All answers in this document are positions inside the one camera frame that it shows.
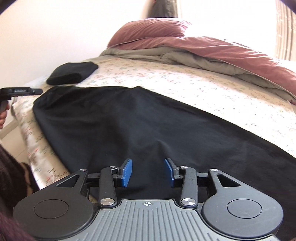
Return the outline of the left hand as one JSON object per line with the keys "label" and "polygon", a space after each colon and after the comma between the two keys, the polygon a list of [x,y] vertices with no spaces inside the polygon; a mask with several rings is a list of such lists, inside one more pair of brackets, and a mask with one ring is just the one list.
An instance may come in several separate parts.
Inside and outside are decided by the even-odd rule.
{"label": "left hand", "polygon": [[5,110],[2,111],[0,114],[0,130],[2,130],[4,127],[4,123],[6,122],[6,117],[8,115],[9,109],[10,109],[10,106],[9,106],[9,104],[7,104]]}

